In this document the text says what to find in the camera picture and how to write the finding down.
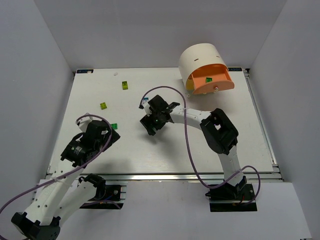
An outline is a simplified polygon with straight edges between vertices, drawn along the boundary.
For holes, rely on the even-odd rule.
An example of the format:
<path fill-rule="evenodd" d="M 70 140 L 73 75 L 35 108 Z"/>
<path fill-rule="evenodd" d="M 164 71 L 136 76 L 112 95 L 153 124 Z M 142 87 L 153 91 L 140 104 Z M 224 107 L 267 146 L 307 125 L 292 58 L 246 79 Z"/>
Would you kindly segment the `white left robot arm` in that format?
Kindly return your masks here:
<path fill-rule="evenodd" d="M 87 201 L 102 201 L 106 194 L 104 178 L 89 174 L 68 196 L 76 178 L 120 135 L 101 116 L 85 114 L 75 123 L 81 130 L 66 145 L 51 179 L 40 185 L 40 193 L 23 212 L 16 212 L 12 224 L 29 240 L 55 240 L 63 223 Z"/>

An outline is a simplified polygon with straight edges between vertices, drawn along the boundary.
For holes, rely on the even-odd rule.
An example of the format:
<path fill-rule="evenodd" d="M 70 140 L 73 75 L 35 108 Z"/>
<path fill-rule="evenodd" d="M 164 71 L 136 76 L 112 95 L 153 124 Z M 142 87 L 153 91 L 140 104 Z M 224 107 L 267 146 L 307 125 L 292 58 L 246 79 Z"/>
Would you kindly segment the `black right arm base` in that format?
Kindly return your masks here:
<path fill-rule="evenodd" d="M 205 196 L 209 200 L 210 211 L 214 213 L 257 212 L 254 188 L 247 183 L 238 194 L 229 191 L 226 185 L 210 189 Z"/>

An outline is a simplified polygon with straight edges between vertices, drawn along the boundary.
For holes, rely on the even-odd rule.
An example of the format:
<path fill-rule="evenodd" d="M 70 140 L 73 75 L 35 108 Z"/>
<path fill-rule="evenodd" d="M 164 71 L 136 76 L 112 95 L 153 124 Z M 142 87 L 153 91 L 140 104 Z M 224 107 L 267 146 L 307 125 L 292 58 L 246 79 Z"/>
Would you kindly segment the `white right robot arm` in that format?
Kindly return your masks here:
<path fill-rule="evenodd" d="M 145 116 L 140 123 L 150 136 L 154 136 L 167 123 L 184 125 L 189 160 L 195 175 L 203 186 L 210 190 L 224 189 L 233 195 L 238 195 L 245 187 L 247 179 L 241 170 L 237 155 L 239 132 L 222 109 L 201 111 L 188 108 L 186 104 L 181 106 L 178 102 L 168 104 L 159 95 L 148 102 L 141 101 L 139 108 L 145 111 Z M 208 185 L 201 179 L 192 160 L 187 127 L 201 130 L 208 147 L 218 155 L 223 170 L 223 183 Z"/>

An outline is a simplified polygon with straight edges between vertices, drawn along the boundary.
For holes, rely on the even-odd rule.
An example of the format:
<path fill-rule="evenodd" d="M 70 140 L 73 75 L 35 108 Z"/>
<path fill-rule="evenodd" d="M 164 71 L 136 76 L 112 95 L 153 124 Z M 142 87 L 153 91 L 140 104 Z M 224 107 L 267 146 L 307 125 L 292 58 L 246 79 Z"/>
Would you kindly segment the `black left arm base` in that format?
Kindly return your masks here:
<path fill-rule="evenodd" d="M 127 182 L 106 181 L 101 185 L 96 195 L 85 202 L 81 209 L 121 210 L 127 193 Z"/>

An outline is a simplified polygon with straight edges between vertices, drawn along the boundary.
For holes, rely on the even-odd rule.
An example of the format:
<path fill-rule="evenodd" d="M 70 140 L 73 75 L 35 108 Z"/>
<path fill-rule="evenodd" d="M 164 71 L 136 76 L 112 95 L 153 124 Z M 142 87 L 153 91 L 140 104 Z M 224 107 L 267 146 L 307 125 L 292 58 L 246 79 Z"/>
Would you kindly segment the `long green lego brick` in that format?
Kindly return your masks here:
<path fill-rule="evenodd" d="M 205 82 L 206 83 L 210 83 L 210 82 L 212 82 L 213 81 L 213 79 L 211 78 L 211 77 L 207 77 L 206 79 L 205 79 Z"/>

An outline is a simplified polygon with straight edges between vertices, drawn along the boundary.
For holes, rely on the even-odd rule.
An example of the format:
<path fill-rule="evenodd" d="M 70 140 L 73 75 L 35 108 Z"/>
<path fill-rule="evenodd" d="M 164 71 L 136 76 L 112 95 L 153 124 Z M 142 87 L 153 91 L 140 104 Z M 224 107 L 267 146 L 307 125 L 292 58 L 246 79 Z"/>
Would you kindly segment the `orange drawer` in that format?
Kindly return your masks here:
<path fill-rule="evenodd" d="M 185 87 L 194 95 L 199 95 L 231 90 L 235 84 L 226 65 L 209 64 L 194 70 L 187 78 Z"/>

